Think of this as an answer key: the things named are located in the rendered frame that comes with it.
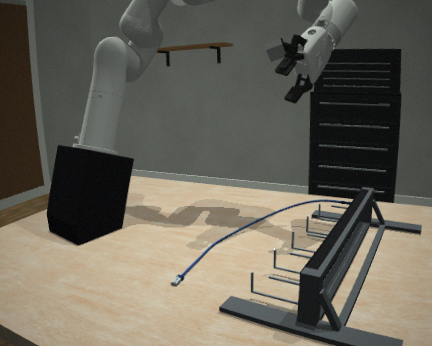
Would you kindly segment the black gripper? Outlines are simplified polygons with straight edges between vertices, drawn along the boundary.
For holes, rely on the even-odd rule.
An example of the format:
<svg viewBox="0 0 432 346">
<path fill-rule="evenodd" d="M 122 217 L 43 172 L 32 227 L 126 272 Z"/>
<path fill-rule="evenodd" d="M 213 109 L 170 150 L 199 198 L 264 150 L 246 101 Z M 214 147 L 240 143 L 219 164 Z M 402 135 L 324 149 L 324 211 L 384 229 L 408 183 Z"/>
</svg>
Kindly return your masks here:
<svg viewBox="0 0 432 346">
<path fill-rule="evenodd" d="M 294 68 L 297 77 L 295 87 L 292 86 L 284 97 L 286 101 L 292 103 L 297 103 L 303 93 L 312 89 L 336 47 L 333 36 L 322 27 L 312 26 L 301 36 L 293 35 L 285 58 L 275 69 L 276 73 L 288 76 Z M 301 52 L 301 48 L 304 53 Z M 304 76 L 307 78 L 302 78 Z M 301 81 L 305 81 L 304 86 L 300 85 Z"/>
</svg>

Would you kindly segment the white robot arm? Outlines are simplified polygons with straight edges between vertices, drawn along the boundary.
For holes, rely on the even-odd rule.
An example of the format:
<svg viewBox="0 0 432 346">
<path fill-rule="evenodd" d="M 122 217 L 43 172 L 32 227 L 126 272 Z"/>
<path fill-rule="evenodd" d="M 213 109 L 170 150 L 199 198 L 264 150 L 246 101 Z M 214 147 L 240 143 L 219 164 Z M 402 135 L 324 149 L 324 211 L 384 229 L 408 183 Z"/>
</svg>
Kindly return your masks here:
<svg viewBox="0 0 432 346">
<path fill-rule="evenodd" d="M 107 37 L 96 47 L 82 131 L 79 138 L 74 137 L 78 143 L 73 147 L 119 155 L 112 150 L 126 82 L 135 81 L 144 73 L 161 46 L 164 33 L 157 20 L 167 3 L 168 0 L 132 0 L 119 23 L 122 33 L 131 39 L 129 44 Z M 352 0 L 299 0 L 297 11 L 301 18 L 313 22 L 312 26 L 327 30 L 336 46 L 358 15 Z M 271 62 L 284 58 L 289 47 L 282 38 L 264 45 Z"/>
</svg>

